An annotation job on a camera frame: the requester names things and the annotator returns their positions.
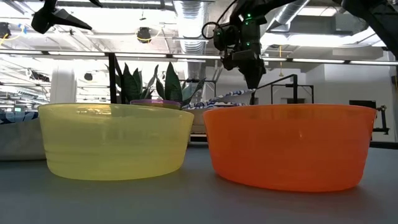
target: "bowl rim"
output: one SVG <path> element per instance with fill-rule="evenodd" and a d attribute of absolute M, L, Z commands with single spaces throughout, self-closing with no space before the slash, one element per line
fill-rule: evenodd
<path fill-rule="evenodd" d="M 155 107 L 155 106 L 142 106 L 142 105 L 123 105 L 123 104 L 116 104 L 116 103 L 49 103 L 46 105 L 40 105 L 37 107 L 37 110 L 39 111 L 40 108 L 45 108 L 45 107 L 49 107 L 49 106 L 61 106 L 61 105 L 68 105 L 68 106 L 76 106 L 76 105 L 101 105 L 101 106 L 122 106 L 122 107 L 131 107 L 131 106 L 135 106 L 135 107 L 140 107 L 142 109 L 152 109 L 152 110 L 167 110 L 169 112 L 173 113 L 177 113 L 177 114 L 185 114 L 185 115 L 189 115 L 189 116 L 193 116 L 192 113 L 186 112 L 186 111 L 182 111 L 182 110 L 177 110 L 177 109 L 170 109 L 170 108 L 159 108 L 159 107 Z"/>
<path fill-rule="evenodd" d="M 299 104 L 274 104 L 274 105 L 247 105 L 247 106 L 233 106 L 229 108 L 217 108 L 213 110 L 208 110 L 205 111 L 204 114 L 207 113 L 222 113 L 226 111 L 232 111 L 232 110 L 244 110 L 246 108 L 267 108 L 267 107 L 281 107 L 281 108 L 293 108 L 293 107 L 313 107 L 313 106 L 319 106 L 319 107 L 337 107 L 337 108 L 346 108 L 346 109 L 354 109 L 354 110 L 368 110 L 369 112 L 377 113 L 377 110 L 373 108 L 368 108 L 365 106 L 357 106 L 357 105 L 340 105 L 340 104 L 323 104 L 323 103 L 299 103 Z"/>

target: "white wall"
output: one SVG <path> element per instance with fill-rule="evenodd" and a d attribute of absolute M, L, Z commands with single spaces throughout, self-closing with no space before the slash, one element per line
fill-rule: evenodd
<path fill-rule="evenodd" d="M 208 79 L 213 77 L 214 68 L 207 67 L 206 68 L 206 75 Z M 300 69 L 291 69 L 286 68 L 282 70 L 284 76 L 297 74 L 298 75 L 298 84 L 305 84 L 305 73 L 301 73 Z M 270 83 L 274 80 L 283 78 L 279 76 L 280 69 L 274 69 L 272 71 L 267 72 L 265 75 L 262 76 L 260 86 Z M 292 83 L 289 79 L 284 80 L 278 84 L 286 84 Z M 246 81 L 244 80 L 243 75 L 239 72 L 237 68 L 232 71 L 223 70 L 220 75 L 220 78 L 217 83 L 217 95 L 223 95 L 235 90 L 247 90 Z M 205 88 L 204 98 L 206 100 L 214 97 L 214 92 L 211 91 L 208 87 Z M 265 105 L 271 103 L 271 88 L 265 87 L 259 91 L 257 91 L 257 97 L 259 97 L 259 104 Z M 298 89 L 298 97 L 305 98 L 306 102 L 311 102 L 311 95 L 309 95 L 305 90 L 301 87 Z M 293 89 L 286 88 L 283 86 L 275 86 L 274 87 L 274 104 L 279 104 L 284 101 L 284 98 L 293 98 Z M 250 97 L 245 99 L 243 103 L 249 103 Z"/>
<path fill-rule="evenodd" d="M 307 73 L 307 83 L 315 86 L 316 103 L 348 105 L 350 100 L 375 100 L 378 107 L 386 105 L 387 127 L 391 130 L 389 135 L 374 133 L 373 139 L 395 141 L 389 67 L 320 65 Z M 375 128 L 381 127 L 381 114 L 378 113 Z"/>

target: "ductwork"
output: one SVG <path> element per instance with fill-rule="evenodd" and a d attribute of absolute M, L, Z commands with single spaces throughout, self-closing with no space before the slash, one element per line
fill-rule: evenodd
<path fill-rule="evenodd" d="M 205 23 L 207 5 L 201 1 L 174 1 L 178 14 L 178 35 L 180 37 L 201 37 L 201 28 Z M 183 40 L 180 42 L 185 54 L 204 54 L 205 42 L 197 40 Z M 205 64 L 199 62 L 187 62 L 184 69 L 185 76 L 191 79 L 205 78 Z M 200 101 L 201 92 L 194 97 L 193 102 Z"/>
<path fill-rule="evenodd" d="M 283 6 L 276 14 L 275 18 L 268 25 L 267 31 L 287 25 L 284 31 L 289 31 L 289 24 L 297 16 L 297 14 L 310 2 L 310 0 L 297 0 Z"/>

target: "ceiling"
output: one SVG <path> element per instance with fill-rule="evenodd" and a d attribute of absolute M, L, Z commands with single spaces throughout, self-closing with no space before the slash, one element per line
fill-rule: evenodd
<path fill-rule="evenodd" d="M 92 26 L 93 30 L 83 30 L 68 26 L 54 26 L 46 34 L 39 34 L 34 31 L 30 22 L 32 14 L 38 11 L 43 3 L 34 0 L 0 0 L 0 22 L 10 23 L 12 41 L 4 41 L 0 49 L 29 49 L 29 50 L 72 50 L 72 51 L 103 51 L 103 52 L 145 52 L 145 53 L 183 53 L 181 40 L 183 37 L 178 34 L 178 15 L 174 11 L 173 2 L 165 1 L 165 7 L 160 8 L 159 1 L 130 1 L 130 0 L 102 0 L 104 8 L 98 8 L 87 0 L 59 0 L 59 8 L 64 8 L 73 16 L 83 20 Z M 206 7 L 205 20 L 216 21 L 225 10 L 231 0 L 203 0 Z M 274 18 L 279 9 L 271 11 L 266 17 L 268 21 Z M 313 27 L 308 25 L 309 21 L 321 23 L 333 20 L 339 14 L 347 14 L 338 8 L 332 0 L 312 0 L 306 6 L 305 11 L 298 15 L 292 22 L 292 28 Z M 142 44 L 137 40 L 137 31 L 140 27 L 149 27 L 153 37 L 149 44 Z M 189 27 L 189 29 L 201 29 L 201 27 Z M 283 34 L 289 38 L 290 33 Z M 372 35 L 365 41 L 377 42 L 377 35 Z M 356 58 L 375 59 L 382 50 L 379 47 L 356 47 L 341 49 L 336 47 L 308 47 L 289 45 L 288 43 L 278 45 L 267 45 L 263 48 L 264 54 L 271 57 L 303 57 L 303 58 Z M 206 43 L 206 54 L 218 55 L 212 41 Z M 9 57 L 0 56 L 0 82 L 2 83 L 45 83 L 31 79 L 29 70 L 39 72 L 51 78 L 53 65 L 56 60 L 51 58 L 32 57 Z M 78 67 L 76 75 L 78 86 L 86 85 L 108 85 L 107 60 L 75 60 Z M 167 67 L 166 62 L 142 62 L 128 61 L 131 69 L 143 69 L 144 81 L 149 79 L 157 64 L 160 64 L 160 71 Z M 184 63 L 175 62 L 176 70 L 181 78 L 184 74 Z M 268 65 L 270 68 L 277 68 L 279 62 Z M 301 64 L 287 64 L 287 68 L 300 68 Z M 93 81 L 86 81 L 85 73 L 93 74 Z M 9 103 L 2 98 L 5 96 L 25 97 L 31 96 L 45 102 L 50 96 L 50 88 L 45 87 L 11 87 L 0 86 L 0 103 Z M 79 101 L 108 101 L 109 90 L 106 88 L 79 88 Z"/>

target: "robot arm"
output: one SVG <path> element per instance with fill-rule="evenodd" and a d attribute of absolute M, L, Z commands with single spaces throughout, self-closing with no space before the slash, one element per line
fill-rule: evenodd
<path fill-rule="evenodd" d="M 295 0 L 235 0 L 237 3 L 229 17 L 229 23 L 214 24 L 212 37 L 215 47 L 224 52 L 221 61 L 224 68 L 235 67 L 244 75 L 248 88 L 257 88 L 266 73 L 261 59 L 260 25 L 267 23 L 265 15 L 271 10 Z M 392 53 L 398 57 L 398 12 L 387 0 L 334 0 L 352 15 L 364 19 L 383 40 Z"/>

